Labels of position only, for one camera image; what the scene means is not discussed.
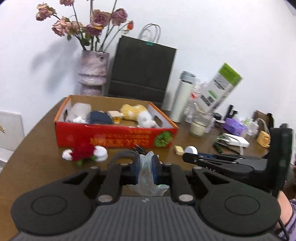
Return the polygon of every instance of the purple sleeve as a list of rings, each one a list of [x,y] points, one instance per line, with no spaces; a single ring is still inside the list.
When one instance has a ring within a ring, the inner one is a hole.
[[[293,209],[293,213],[291,219],[286,225],[286,230],[289,234],[290,241],[296,241],[296,200],[292,199],[290,200],[290,203]],[[284,237],[283,231],[280,232],[279,237]]]

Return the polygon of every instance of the green and white box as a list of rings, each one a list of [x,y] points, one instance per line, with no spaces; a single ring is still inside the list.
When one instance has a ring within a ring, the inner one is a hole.
[[[197,99],[197,105],[205,113],[214,112],[242,80],[228,64],[224,64]]]

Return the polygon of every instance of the stuffed animal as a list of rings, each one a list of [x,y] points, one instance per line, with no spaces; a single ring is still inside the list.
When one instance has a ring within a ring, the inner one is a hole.
[[[157,126],[156,122],[152,120],[152,116],[148,111],[141,111],[137,117],[137,127],[152,128]]]
[[[123,114],[123,119],[128,121],[136,121],[138,114],[142,111],[147,111],[147,109],[140,104],[136,106],[124,104],[120,109],[120,112]]]

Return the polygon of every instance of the glass jar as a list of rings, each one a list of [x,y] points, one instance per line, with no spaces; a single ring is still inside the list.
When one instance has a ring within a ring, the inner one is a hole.
[[[192,124],[190,126],[190,132],[195,136],[203,136],[207,126],[210,124],[212,116],[196,109]]]

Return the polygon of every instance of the gray bottle cap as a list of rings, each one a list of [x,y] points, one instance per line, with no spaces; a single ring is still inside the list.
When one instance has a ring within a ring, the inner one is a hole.
[[[193,83],[195,81],[196,75],[188,72],[188,71],[183,71],[180,75],[180,79],[186,82]]]

